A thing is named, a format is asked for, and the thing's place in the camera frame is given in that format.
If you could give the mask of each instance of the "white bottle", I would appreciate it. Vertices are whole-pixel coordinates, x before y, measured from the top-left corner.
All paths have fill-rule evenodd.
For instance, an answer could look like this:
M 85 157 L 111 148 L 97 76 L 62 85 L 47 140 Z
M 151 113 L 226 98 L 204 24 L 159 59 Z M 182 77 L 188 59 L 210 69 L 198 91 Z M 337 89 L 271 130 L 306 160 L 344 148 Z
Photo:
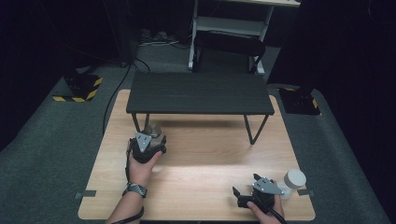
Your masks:
M 290 169 L 283 180 L 277 183 L 277 186 L 283 191 L 283 195 L 280 195 L 282 200 L 290 198 L 291 194 L 302 187 L 306 182 L 306 177 L 303 172 L 297 169 Z

